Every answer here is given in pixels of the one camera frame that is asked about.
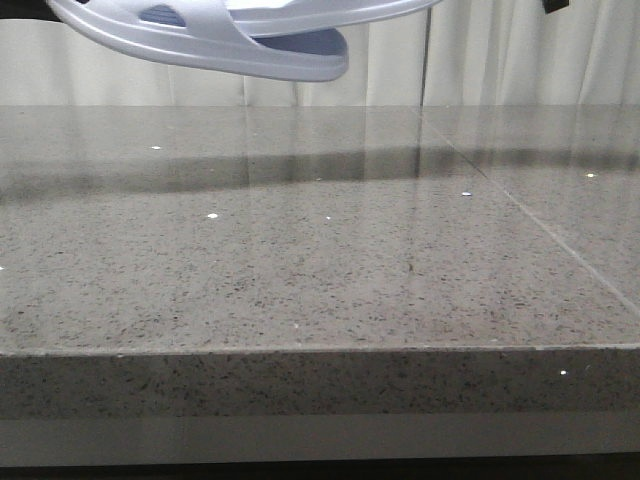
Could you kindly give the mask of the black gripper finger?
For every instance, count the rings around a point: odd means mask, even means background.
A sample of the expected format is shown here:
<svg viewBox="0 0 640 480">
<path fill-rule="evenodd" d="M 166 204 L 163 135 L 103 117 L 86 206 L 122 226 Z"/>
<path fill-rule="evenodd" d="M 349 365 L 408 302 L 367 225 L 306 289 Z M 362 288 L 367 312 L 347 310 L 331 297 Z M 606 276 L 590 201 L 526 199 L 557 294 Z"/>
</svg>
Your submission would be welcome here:
<svg viewBox="0 0 640 480">
<path fill-rule="evenodd" d="M 569 5 L 570 0 L 542 0 L 542 6 L 546 14 L 551 14 L 567 8 Z"/>
</svg>

